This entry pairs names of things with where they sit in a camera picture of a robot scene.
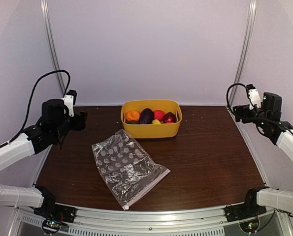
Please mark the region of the green toy lime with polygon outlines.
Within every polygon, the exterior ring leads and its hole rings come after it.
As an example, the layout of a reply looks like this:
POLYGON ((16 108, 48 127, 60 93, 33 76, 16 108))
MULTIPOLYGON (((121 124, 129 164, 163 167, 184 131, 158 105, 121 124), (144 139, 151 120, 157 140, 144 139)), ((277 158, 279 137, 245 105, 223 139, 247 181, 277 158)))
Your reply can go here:
POLYGON ((130 121, 126 121, 127 124, 139 124, 139 121, 135 121, 135 120, 130 120, 130 121))

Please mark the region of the yellow plastic basket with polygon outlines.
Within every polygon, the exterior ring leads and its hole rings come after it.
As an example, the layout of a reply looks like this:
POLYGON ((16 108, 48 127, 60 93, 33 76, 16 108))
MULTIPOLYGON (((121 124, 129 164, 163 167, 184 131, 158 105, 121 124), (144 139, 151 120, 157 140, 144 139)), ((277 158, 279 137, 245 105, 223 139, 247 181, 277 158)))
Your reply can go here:
POLYGON ((180 106, 172 100, 137 100, 126 102, 121 108, 120 118, 124 129, 136 139, 156 139, 170 138, 177 135, 182 112, 180 106), (128 124, 126 123, 126 113, 134 110, 142 112, 145 108, 152 111, 162 110, 165 113, 172 112, 176 116, 176 122, 171 124, 128 124))

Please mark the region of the purple toy eggplant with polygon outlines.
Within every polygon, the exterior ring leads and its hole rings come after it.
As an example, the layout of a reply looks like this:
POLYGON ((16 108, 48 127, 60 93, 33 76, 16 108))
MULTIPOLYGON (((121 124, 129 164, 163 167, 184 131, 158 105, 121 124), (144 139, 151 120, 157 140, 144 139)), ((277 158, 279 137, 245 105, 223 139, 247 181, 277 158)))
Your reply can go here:
POLYGON ((140 114, 139 123, 140 124, 151 124, 154 120, 154 113, 151 109, 146 108, 140 114))

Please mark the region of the clear zip top bag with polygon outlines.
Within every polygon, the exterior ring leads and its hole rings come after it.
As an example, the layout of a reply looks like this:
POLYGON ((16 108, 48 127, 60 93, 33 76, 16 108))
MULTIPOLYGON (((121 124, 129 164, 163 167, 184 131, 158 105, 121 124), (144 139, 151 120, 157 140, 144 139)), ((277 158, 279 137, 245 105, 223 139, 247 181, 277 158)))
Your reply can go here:
POLYGON ((123 129, 93 144, 92 151, 100 176, 123 210, 129 210, 170 173, 123 129))

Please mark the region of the dark red toy apple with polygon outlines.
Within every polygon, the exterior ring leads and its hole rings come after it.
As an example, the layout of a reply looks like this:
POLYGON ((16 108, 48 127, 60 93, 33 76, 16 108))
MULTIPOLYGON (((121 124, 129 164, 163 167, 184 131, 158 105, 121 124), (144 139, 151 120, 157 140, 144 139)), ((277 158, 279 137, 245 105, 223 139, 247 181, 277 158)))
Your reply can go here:
POLYGON ((164 123, 175 123, 176 122, 176 116, 172 112, 168 112, 163 117, 164 123))

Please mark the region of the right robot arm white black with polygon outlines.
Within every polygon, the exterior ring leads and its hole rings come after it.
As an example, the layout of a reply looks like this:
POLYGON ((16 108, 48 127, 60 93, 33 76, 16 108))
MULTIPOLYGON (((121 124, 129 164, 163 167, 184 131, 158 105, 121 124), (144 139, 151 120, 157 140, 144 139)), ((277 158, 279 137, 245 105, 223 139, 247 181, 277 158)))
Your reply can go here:
MULTIPOLYGON (((293 162, 293 126, 287 121, 281 121, 282 97, 265 92, 261 107, 250 100, 249 105, 230 107, 236 122, 254 123, 262 129, 262 135, 282 150, 293 162)), ((277 190, 270 187, 249 189, 241 213, 246 217, 253 216, 260 207, 271 207, 293 215, 293 192, 277 190)))

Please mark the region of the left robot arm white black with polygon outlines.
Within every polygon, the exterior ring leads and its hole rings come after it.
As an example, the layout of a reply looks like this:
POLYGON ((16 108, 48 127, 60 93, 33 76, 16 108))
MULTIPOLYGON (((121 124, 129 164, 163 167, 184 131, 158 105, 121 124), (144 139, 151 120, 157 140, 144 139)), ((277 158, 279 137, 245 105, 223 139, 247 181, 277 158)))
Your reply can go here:
MULTIPOLYGON (((49 146, 61 146, 69 131, 82 131, 88 114, 74 112, 74 97, 50 99, 42 104, 41 117, 17 137, 0 145, 0 172, 12 164, 36 155, 49 146)), ((0 184, 0 207, 31 207, 40 215, 55 218, 60 213, 54 195, 45 187, 16 187, 0 184)))

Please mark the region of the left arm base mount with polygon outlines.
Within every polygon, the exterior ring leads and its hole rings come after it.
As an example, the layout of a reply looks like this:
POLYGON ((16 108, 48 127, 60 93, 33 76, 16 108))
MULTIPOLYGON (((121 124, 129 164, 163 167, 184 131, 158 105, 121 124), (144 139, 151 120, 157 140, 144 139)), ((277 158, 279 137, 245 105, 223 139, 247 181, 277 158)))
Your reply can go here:
POLYGON ((68 223, 73 223, 76 215, 76 208, 61 204, 43 205, 40 208, 31 207, 33 213, 44 218, 41 229, 46 235, 54 235, 60 230, 68 228, 68 223))

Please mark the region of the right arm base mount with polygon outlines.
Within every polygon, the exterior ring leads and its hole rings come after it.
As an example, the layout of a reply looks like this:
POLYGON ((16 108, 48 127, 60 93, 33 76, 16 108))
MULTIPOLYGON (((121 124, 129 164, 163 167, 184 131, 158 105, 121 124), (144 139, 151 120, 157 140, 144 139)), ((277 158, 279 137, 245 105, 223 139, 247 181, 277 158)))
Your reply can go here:
POLYGON ((224 208, 227 222, 238 221, 240 229, 249 235, 258 231, 260 228, 259 216, 266 212, 264 206, 246 206, 245 203, 227 205, 224 208))

